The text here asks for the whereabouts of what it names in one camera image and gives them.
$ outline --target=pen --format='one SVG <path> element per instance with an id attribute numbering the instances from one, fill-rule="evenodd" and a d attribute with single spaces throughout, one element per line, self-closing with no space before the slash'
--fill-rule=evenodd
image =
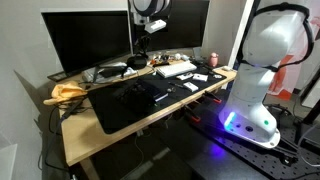
<path id="1" fill-rule="evenodd" d="M 172 83 L 172 82 L 168 82 L 169 84 L 173 85 L 173 86 L 177 86 L 179 88 L 182 88 L 182 89 L 186 89 L 186 87 L 180 85 L 180 84 L 176 84 L 176 83 Z"/>

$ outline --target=yellow cloth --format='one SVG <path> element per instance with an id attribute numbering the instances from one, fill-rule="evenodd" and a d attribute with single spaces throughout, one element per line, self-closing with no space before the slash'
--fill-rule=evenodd
<path id="1" fill-rule="evenodd" d="M 52 99 L 44 100 L 43 103 L 45 105 L 53 105 L 86 94 L 87 91 L 79 87 L 77 82 L 68 81 L 64 84 L 57 84 L 51 93 Z"/>

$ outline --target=desk leg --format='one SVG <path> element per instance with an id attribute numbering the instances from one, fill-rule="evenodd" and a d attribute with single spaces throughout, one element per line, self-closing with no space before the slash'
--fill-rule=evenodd
<path id="1" fill-rule="evenodd" d="M 94 168 L 92 161 L 89 157 L 80 161 L 80 164 L 90 180 L 100 180 L 98 173 Z"/>

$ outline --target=mouse pad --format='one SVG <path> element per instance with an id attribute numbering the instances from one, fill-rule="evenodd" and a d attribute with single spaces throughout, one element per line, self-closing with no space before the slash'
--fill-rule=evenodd
<path id="1" fill-rule="evenodd" d="M 208 70 L 205 68 L 198 68 L 192 71 L 192 73 L 208 74 Z M 158 74 L 147 74 L 89 91 L 88 98 L 103 130 L 107 134 L 112 134 L 226 78 L 225 76 L 221 75 L 222 78 L 217 79 L 214 78 L 214 74 L 209 74 L 207 82 L 194 81 L 192 78 L 181 81 L 176 79 L 176 77 L 163 78 Z M 139 99 L 138 96 L 133 95 L 133 97 L 131 97 L 133 99 L 133 101 L 131 101 L 131 106 L 134 106 L 134 108 L 130 108 L 128 105 L 121 103 L 119 96 L 121 96 L 124 91 L 128 90 L 128 88 L 130 89 L 130 87 L 133 86 L 138 79 L 142 79 L 164 92 L 166 92 L 168 88 L 173 87 L 172 85 L 168 84 L 168 82 L 180 85 L 185 82 L 192 82 L 199 87 L 199 90 L 191 92 L 187 89 L 175 87 L 176 92 L 169 93 L 167 97 L 156 102 L 155 104 L 148 105 L 147 108 L 145 104 L 141 104 L 142 100 Z"/>

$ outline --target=blue led light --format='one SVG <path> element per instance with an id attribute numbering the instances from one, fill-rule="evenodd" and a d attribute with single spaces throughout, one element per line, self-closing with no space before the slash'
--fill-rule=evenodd
<path id="1" fill-rule="evenodd" d="M 229 129 L 228 126 L 229 126 L 229 124 L 231 123 L 231 121 L 234 120 L 235 117 L 236 117 L 236 113 L 231 112 L 231 113 L 229 114 L 227 120 L 224 122 L 224 127 L 225 127 L 226 129 Z"/>

